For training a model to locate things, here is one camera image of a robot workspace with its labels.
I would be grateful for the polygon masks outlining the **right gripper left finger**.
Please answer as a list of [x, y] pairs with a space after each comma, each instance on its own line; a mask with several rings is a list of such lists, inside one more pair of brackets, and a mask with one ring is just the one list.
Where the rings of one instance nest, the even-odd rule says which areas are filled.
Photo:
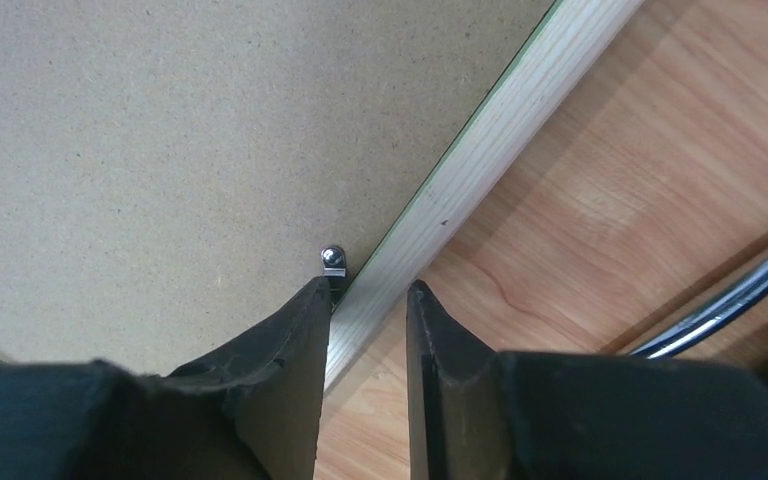
[[332, 305], [323, 277], [166, 376], [0, 366], [0, 479], [309, 479]]

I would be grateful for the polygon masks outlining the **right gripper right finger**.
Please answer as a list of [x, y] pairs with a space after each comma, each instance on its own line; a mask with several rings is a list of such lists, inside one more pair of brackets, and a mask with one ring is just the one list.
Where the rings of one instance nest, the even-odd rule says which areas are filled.
[[414, 282], [414, 479], [768, 479], [768, 389], [692, 360], [496, 351]]

